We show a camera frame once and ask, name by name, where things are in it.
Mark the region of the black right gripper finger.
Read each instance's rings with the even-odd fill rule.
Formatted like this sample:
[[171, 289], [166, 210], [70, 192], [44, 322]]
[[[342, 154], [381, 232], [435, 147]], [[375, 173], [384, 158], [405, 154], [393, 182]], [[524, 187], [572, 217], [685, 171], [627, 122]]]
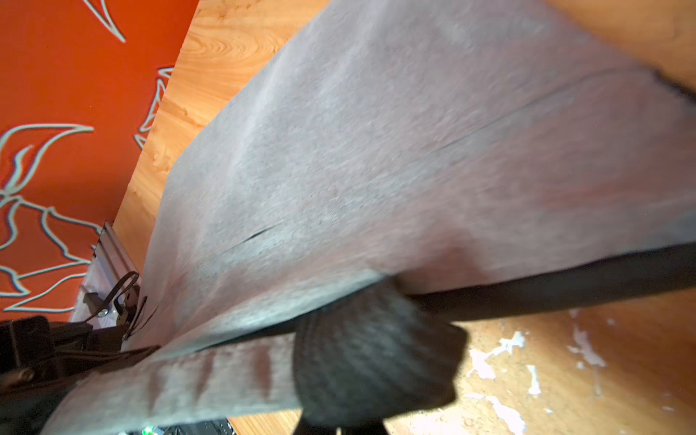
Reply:
[[297, 434], [384, 434], [385, 420], [452, 403], [468, 333], [384, 279], [305, 315], [293, 378]]

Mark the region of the grey zippered laptop bag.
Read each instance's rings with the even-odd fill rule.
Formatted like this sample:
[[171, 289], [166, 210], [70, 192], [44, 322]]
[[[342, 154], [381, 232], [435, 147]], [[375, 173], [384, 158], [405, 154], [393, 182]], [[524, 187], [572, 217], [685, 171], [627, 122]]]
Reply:
[[305, 315], [393, 279], [438, 319], [695, 282], [695, 99], [542, 1], [333, 1], [173, 165], [131, 368], [46, 434], [302, 410]]

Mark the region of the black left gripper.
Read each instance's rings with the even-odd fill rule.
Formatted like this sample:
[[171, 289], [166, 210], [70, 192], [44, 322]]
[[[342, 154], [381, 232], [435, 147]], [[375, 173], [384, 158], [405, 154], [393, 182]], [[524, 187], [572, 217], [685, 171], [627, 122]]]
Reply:
[[147, 346], [123, 351], [126, 330], [50, 322], [42, 315], [3, 321], [1, 433], [40, 433], [79, 382], [132, 367], [158, 350]]

